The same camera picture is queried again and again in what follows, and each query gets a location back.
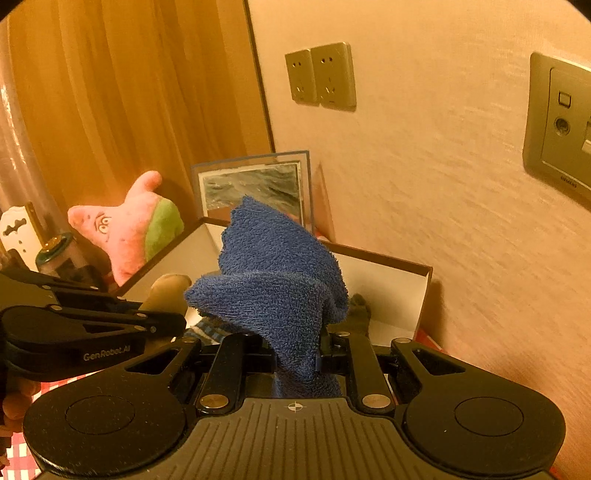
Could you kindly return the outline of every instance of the cardboard box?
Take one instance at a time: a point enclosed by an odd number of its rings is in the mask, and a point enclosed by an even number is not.
[[[203,218],[159,252],[117,292],[130,301],[143,301],[152,283],[161,275],[177,273],[196,281],[219,269],[222,232],[228,223]],[[349,295],[361,294],[372,311],[369,338],[375,345],[389,346],[393,338],[414,338],[433,269],[398,258],[374,254],[343,245],[326,243],[343,273]],[[187,323],[199,317],[187,312]]]

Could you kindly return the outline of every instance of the blue cloth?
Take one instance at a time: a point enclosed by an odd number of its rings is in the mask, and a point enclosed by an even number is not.
[[[348,309],[336,259],[301,225],[250,197],[231,218],[222,274],[197,280],[188,304],[267,339],[278,359],[274,396],[339,396],[335,376],[316,372],[322,326],[341,322]]]

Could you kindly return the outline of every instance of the picture frame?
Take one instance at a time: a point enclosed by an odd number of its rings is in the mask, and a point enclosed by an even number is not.
[[[230,211],[248,195],[314,232],[307,150],[196,164],[191,182],[200,218],[230,220]]]

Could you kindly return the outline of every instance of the green lid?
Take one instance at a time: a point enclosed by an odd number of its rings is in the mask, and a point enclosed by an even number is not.
[[[35,258],[37,268],[60,255],[70,245],[73,235],[70,232],[60,233],[51,238],[39,251]]]

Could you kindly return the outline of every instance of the patrick star plush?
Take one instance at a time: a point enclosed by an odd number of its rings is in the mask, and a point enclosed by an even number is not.
[[[68,210],[70,225],[109,255],[119,286],[184,229],[176,205],[154,193],[161,183],[160,173],[148,171],[117,207],[78,205]]]

